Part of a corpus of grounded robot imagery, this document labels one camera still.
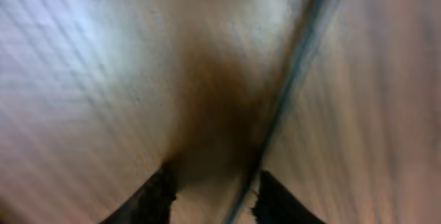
blurry surface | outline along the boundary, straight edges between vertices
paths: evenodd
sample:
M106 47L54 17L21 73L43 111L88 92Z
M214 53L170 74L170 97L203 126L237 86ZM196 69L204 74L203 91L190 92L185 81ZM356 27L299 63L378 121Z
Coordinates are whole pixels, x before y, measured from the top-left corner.
M94 223L188 143L246 159L232 141L264 130L302 2L0 0L0 213ZM440 20L436 0L342 0L265 161L323 220L441 222ZM229 176L172 222L220 223Z
M342 0L265 159L327 223L440 223L441 5Z
M207 149L188 162L203 173L246 162L301 3L0 0L4 208L94 223L188 144ZM182 192L172 222L220 222L228 176Z

dark line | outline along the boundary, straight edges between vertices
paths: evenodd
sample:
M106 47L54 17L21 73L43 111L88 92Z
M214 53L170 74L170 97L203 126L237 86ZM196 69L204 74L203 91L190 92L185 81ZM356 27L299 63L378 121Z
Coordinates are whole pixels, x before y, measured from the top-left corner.
M306 25L302 29L302 36L294 50L294 54L291 57L291 61L292 61L291 69L289 70L287 80L285 81L285 84L282 88L281 95L277 103L275 115L271 120L271 123L269 124L263 144L256 153L256 156L250 167L250 171L245 177L244 186L238 194L236 202L234 203L233 208L230 211L225 221L226 223L233 223L233 220L235 219L237 213L239 212L242 202L251 187L252 181L260 171L260 164L263 155L269 145L269 142L271 141L271 138L273 137L276 131L276 128L278 127L278 124L280 123L280 119L289 100L293 82L295 79L298 78L302 62L305 60L305 55L307 55L307 53L310 51L310 48L314 44L313 41L315 41L318 38L318 34L315 31L315 26L319 21L320 14L322 13L322 11L324 11L323 9L326 3L327 0L314 0L312 2L310 12L308 12L307 14Z

black object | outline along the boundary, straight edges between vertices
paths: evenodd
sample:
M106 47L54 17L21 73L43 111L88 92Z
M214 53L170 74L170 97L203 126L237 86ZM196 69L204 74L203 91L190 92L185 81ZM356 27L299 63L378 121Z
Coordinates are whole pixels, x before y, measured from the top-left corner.
M269 124L262 145L260 145L253 158L251 167L245 176L243 187L237 195L236 202L232 206L232 209L225 220L226 224L233 223L253 180L258 176L263 156L265 155L276 128L280 123L283 112L287 107L287 103L289 102L292 85L295 81L300 80L301 72L308 64L307 55L311 52L312 48L317 43L321 32L327 25L329 12L332 10L332 5L336 2L337 0L311 0L305 8L305 20L303 25L299 27L301 36L298 41L294 41L295 46L293 54L290 57L289 73L282 87L280 98L276 104L276 111Z
M176 178L163 166L101 224L168 224L176 191ZM257 224L324 224L269 172L260 174L258 200L252 213Z
M167 224L177 190L173 171L164 165L101 224Z
M325 224L266 171L260 173L258 200L252 212L257 224Z

cable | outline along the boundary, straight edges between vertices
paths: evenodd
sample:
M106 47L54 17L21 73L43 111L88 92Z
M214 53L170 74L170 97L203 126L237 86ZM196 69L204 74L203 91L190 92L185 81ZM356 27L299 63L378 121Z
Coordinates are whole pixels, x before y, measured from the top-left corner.
M250 171L245 177L245 183L241 191L239 192L237 199L225 221L227 224L233 223L236 218L237 213L240 210L241 205L243 204L243 200L247 195L249 189L251 188L251 184L254 178L260 172L260 164L262 162L263 155L269 146L269 142L280 123L280 119L283 115L283 112L287 106L287 102L289 100L289 95L291 92L291 88L293 82L299 77L302 64L305 58L308 55L308 52L312 49L313 45L316 43L315 41L319 38L319 32L317 29L318 21L321 17L325 16L325 7L327 7L327 3L330 3L330 0L313 0L310 9L306 9L308 12L306 24L302 31L302 36L300 41L298 42L296 48L294 49L294 53L291 56L291 68L289 70L289 74L284 83L284 86L281 90L280 98L276 105L276 111L274 114L271 123L269 124L268 130L265 134L264 141L262 145L259 147L256 156L252 162L250 167ZM326 21L324 20L321 27L323 28L326 25Z

wire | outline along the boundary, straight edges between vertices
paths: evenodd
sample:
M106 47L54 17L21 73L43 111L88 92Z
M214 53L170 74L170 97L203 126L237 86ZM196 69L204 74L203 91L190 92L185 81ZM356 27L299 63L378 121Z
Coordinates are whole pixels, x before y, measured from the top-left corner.
M237 199L225 221L227 224L233 223L254 178L260 172L260 164L262 162L263 155L269 146L269 142L271 141L271 138L273 137L287 106L293 82L299 77L302 64L307 57L306 55L308 55L308 52L312 49L312 46L316 43L315 41L320 36L317 32L316 25L318 24L319 19L323 17L323 12L325 11L327 3L329 3L329 0L314 0L312 2L311 8L308 11L309 14L307 14L306 24L302 31L302 36L291 56L291 68L281 90L274 117L269 124L264 141L259 147L250 170L245 177L244 186L240 190Z

